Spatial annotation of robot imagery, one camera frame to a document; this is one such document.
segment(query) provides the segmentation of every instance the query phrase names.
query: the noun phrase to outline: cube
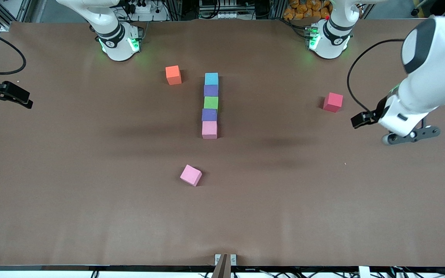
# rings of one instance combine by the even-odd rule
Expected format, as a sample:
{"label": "cube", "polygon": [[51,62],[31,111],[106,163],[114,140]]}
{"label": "cube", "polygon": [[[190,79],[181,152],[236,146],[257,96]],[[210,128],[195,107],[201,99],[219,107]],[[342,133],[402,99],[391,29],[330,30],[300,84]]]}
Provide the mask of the cube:
{"label": "cube", "polygon": [[202,121],[203,122],[215,122],[217,121],[217,109],[202,109]]}
{"label": "cube", "polygon": [[217,139],[217,122],[202,122],[202,138]]}
{"label": "cube", "polygon": [[182,74],[180,73],[180,67],[178,66],[166,67],[166,79],[168,79],[169,85],[181,84]]}
{"label": "cube", "polygon": [[188,164],[185,166],[185,169],[183,170],[183,173],[180,176],[182,180],[186,181],[187,183],[190,183],[193,186],[197,186],[197,183],[201,177],[202,177],[202,172],[191,167]]}
{"label": "cube", "polygon": [[204,85],[204,97],[219,97],[217,85]]}
{"label": "cube", "polygon": [[217,85],[217,88],[219,88],[219,74],[217,72],[206,73],[205,85]]}
{"label": "cube", "polygon": [[331,112],[338,112],[339,109],[343,106],[343,96],[338,95],[337,93],[329,93],[325,97],[324,107],[323,109]]}
{"label": "cube", "polygon": [[218,109],[219,98],[218,97],[204,97],[204,108],[206,109]]}

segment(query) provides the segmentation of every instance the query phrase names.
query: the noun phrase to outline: wire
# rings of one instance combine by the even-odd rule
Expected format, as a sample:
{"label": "wire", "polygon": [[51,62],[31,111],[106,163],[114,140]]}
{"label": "wire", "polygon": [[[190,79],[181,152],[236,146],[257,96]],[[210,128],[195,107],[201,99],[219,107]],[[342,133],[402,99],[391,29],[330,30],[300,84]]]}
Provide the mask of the wire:
{"label": "wire", "polygon": [[92,275],[90,275],[90,278],[98,278],[98,277],[99,277],[99,271],[98,270],[92,271]]}
{"label": "wire", "polygon": [[412,271],[411,269],[409,269],[409,268],[407,268],[407,267],[404,267],[404,268],[406,268],[406,270],[410,271],[411,273],[417,275],[419,278],[425,278],[425,277],[423,277],[422,275],[418,274],[418,272],[416,272],[416,271]]}
{"label": "wire", "polygon": [[178,14],[175,13],[176,17],[173,16],[173,13],[171,13],[171,9],[168,8],[168,6],[166,6],[166,3],[164,3],[163,0],[161,0],[162,5],[164,5],[164,9],[166,9],[166,13],[169,13],[169,17],[171,18],[171,21],[175,21],[178,19]]}
{"label": "wire", "polygon": [[145,39],[145,36],[147,35],[148,28],[149,28],[149,21],[147,21],[147,25],[145,25],[145,29],[143,30],[142,39]]}
{"label": "wire", "polygon": [[372,50],[372,48],[374,48],[380,44],[385,44],[386,42],[404,42],[404,39],[386,39],[384,41],[378,42],[378,43],[372,45],[371,47],[367,48],[362,54],[360,54],[360,56],[358,56],[355,59],[355,61],[353,62],[353,64],[350,67],[350,70],[348,71],[348,76],[346,77],[346,86],[348,87],[348,91],[350,92],[351,97],[358,105],[360,105],[368,113],[372,113],[372,111],[370,111],[365,105],[363,105],[363,103],[361,103],[359,100],[357,100],[357,98],[353,95],[353,92],[351,91],[351,87],[350,87],[351,71],[353,70],[353,68],[357,64],[357,62],[360,60],[360,58],[362,58],[367,52],[369,52],[370,50]]}
{"label": "wire", "polygon": [[268,16],[270,14],[271,9],[269,9],[269,11],[267,12],[267,14],[263,14],[263,15],[258,15],[258,17],[263,17],[263,16]]}
{"label": "wire", "polygon": [[289,27],[291,27],[291,29],[293,29],[293,32],[295,32],[295,34],[297,34],[299,37],[302,37],[304,39],[312,39],[313,38],[313,37],[310,37],[310,36],[306,36],[306,35],[300,34],[300,32],[297,31],[297,29],[298,30],[305,30],[304,26],[294,25],[291,22],[285,21],[284,19],[279,18],[279,17],[273,17],[271,19],[277,19],[278,21],[281,21],[282,23],[288,25]]}
{"label": "wire", "polygon": [[21,72],[25,68],[25,66],[27,65],[27,60],[25,59],[25,56],[23,55],[23,53],[18,48],[16,48],[16,46],[12,45],[9,41],[3,39],[2,37],[0,37],[0,40],[2,42],[4,42],[5,44],[9,45],[12,49],[14,49],[18,54],[20,54],[20,56],[22,58],[22,65],[20,66],[20,68],[18,68],[16,70],[12,70],[12,71],[0,72],[0,75],[10,75],[10,74],[14,74],[14,73],[17,73],[17,72]]}
{"label": "wire", "polygon": [[221,10],[221,0],[217,0],[217,3],[214,4],[214,11],[209,17],[201,16],[199,11],[199,16],[203,19],[212,19],[216,17],[217,14],[219,14],[219,11]]}
{"label": "wire", "polygon": [[286,274],[286,272],[281,272],[278,275],[276,275],[276,277],[279,277],[279,275],[283,274],[284,276],[286,276],[287,278],[291,278],[288,274]]}
{"label": "wire", "polygon": [[289,27],[292,27],[292,28],[297,28],[297,29],[300,29],[300,30],[305,30],[305,27],[303,27],[303,26],[298,26],[298,25],[293,25],[291,22],[285,21],[284,19],[282,19],[282,18],[280,18],[280,17],[273,17],[273,18],[271,18],[271,19],[277,19],[278,21],[281,21],[282,23],[284,23],[284,24],[286,24],[286,25],[288,25]]}

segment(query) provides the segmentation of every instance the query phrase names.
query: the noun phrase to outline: black cable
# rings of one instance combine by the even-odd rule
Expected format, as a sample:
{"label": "black cable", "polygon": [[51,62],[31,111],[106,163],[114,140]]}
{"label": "black cable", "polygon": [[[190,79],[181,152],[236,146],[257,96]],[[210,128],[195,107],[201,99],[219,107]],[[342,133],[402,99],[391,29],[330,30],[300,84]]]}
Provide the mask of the black cable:
{"label": "black cable", "polygon": [[286,276],[286,277],[288,277],[288,278],[291,278],[288,274],[286,274],[286,272],[281,272],[281,273],[279,273],[278,275],[276,275],[276,277],[279,277],[279,275],[281,275],[281,274],[284,274],[284,276]]}
{"label": "black cable", "polygon": [[291,27],[291,29],[293,29],[293,32],[295,32],[295,34],[297,34],[299,37],[302,37],[304,39],[312,39],[313,38],[311,36],[306,36],[306,35],[300,34],[300,32],[297,31],[297,29],[305,30],[305,27],[303,27],[303,26],[293,25],[293,24],[291,24],[291,22],[285,21],[284,19],[279,18],[279,17],[273,17],[272,19],[277,19],[278,21],[281,21],[282,23],[288,25],[289,27]]}
{"label": "black cable", "polygon": [[411,269],[409,269],[409,268],[407,268],[407,267],[404,267],[404,268],[406,268],[406,270],[410,271],[411,273],[417,275],[418,278],[425,278],[425,277],[423,277],[422,275],[418,274],[418,272],[416,272],[416,271],[412,271]]}
{"label": "black cable", "polygon": [[99,271],[98,270],[92,271],[92,275],[90,275],[90,278],[98,278],[98,277],[99,277]]}
{"label": "black cable", "polygon": [[369,52],[370,50],[372,50],[372,48],[374,48],[380,44],[385,44],[386,42],[404,42],[404,39],[386,39],[385,41],[378,42],[378,43],[372,45],[371,47],[367,48],[362,54],[360,54],[360,56],[358,56],[355,59],[355,61],[353,62],[353,64],[350,67],[350,70],[348,71],[348,76],[346,77],[346,86],[348,87],[348,91],[350,92],[351,97],[358,105],[360,105],[368,113],[372,113],[372,111],[370,111],[365,105],[363,105],[363,103],[361,103],[359,100],[357,100],[357,98],[353,95],[353,92],[351,91],[351,87],[350,87],[351,71],[353,70],[353,68],[357,64],[357,62],[360,60],[360,58],[362,58],[367,52]]}
{"label": "black cable", "polygon": [[270,14],[270,9],[269,9],[269,11],[267,12],[267,14],[263,14],[263,15],[258,15],[258,17],[263,17],[263,16],[268,16],[269,14]]}
{"label": "black cable", "polygon": [[339,273],[337,273],[337,272],[332,271],[332,273],[334,273],[334,274],[336,274],[336,275],[338,275],[338,276],[341,276],[341,277],[343,277],[343,278],[347,278],[346,276],[344,276],[344,275],[342,275],[342,274],[339,274]]}
{"label": "black cable", "polygon": [[300,29],[300,30],[305,30],[305,27],[303,27],[303,26],[298,26],[298,25],[293,25],[291,22],[285,21],[284,19],[282,19],[282,18],[280,18],[280,17],[273,17],[273,18],[271,18],[271,19],[277,19],[278,21],[281,21],[282,23],[284,23],[284,24],[286,24],[286,25],[288,25],[289,27],[292,27],[292,28],[297,28],[297,29]]}
{"label": "black cable", "polygon": [[127,13],[127,9],[125,9],[125,6],[121,5],[121,7],[123,8],[123,10],[125,11],[125,14],[127,14],[127,18],[129,21],[131,21],[131,18],[129,17],[129,13]]}
{"label": "black cable", "polygon": [[12,71],[0,72],[0,75],[10,75],[10,74],[14,74],[14,73],[17,73],[17,72],[21,72],[25,68],[25,66],[27,65],[27,60],[25,59],[25,56],[23,55],[23,53],[18,48],[16,48],[16,46],[12,45],[9,41],[3,39],[2,37],[0,37],[0,40],[2,42],[4,42],[5,44],[9,45],[12,49],[14,49],[18,54],[20,54],[20,56],[22,58],[22,65],[21,65],[20,68],[18,68],[16,70],[12,70]]}
{"label": "black cable", "polygon": [[171,17],[171,21],[175,21],[175,19],[178,19],[178,14],[175,13],[176,16],[173,16],[173,13],[171,12],[171,9],[168,8],[168,6],[166,6],[166,3],[164,3],[163,0],[161,0],[162,5],[164,6],[164,9],[166,9],[166,13],[169,14],[169,17]]}
{"label": "black cable", "polygon": [[212,14],[209,17],[201,16],[200,11],[199,11],[199,16],[200,16],[200,18],[203,18],[203,19],[212,19],[212,18],[216,17],[217,14],[219,14],[220,10],[221,10],[221,0],[217,0],[216,4],[214,4],[214,11],[212,12]]}

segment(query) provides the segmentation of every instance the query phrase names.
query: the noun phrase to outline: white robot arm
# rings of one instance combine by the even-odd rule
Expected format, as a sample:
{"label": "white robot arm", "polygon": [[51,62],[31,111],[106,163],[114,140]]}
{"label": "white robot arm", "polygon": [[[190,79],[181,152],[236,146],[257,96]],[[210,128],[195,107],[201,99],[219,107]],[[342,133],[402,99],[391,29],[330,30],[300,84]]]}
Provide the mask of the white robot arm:
{"label": "white robot arm", "polygon": [[321,19],[311,25],[313,38],[307,41],[308,48],[322,58],[337,58],[348,46],[351,31],[360,17],[360,10],[355,5],[375,4],[387,0],[331,0],[332,13],[329,19]]}
{"label": "white robot arm", "polygon": [[[353,127],[380,123],[391,132],[387,144],[399,141],[416,142],[437,128],[425,126],[424,118],[445,105],[445,17],[428,18],[413,29],[401,49],[401,60],[408,74],[381,100],[375,111],[362,112],[352,118]],[[422,128],[415,129],[422,121]]]}
{"label": "white robot arm", "polygon": [[83,16],[99,36],[102,50],[115,61],[124,61],[140,51],[143,29],[119,22],[112,6],[119,0],[57,0]]}

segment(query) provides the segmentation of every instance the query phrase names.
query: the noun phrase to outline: white bracket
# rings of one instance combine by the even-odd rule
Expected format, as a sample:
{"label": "white bracket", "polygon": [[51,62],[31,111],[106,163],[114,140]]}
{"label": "white bracket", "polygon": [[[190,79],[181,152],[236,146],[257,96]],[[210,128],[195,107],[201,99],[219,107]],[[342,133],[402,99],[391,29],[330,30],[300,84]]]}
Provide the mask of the white bracket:
{"label": "white bracket", "polygon": [[370,277],[370,267],[359,266],[358,267],[358,275],[360,278],[371,278]]}
{"label": "white bracket", "polygon": [[[219,258],[221,257],[221,254],[216,254],[214,255],[214,265],[217,264],[217,262],[219,262]],[[231,254],[231,265],[232,266],[237,266],[236,264],[236,254]]]}

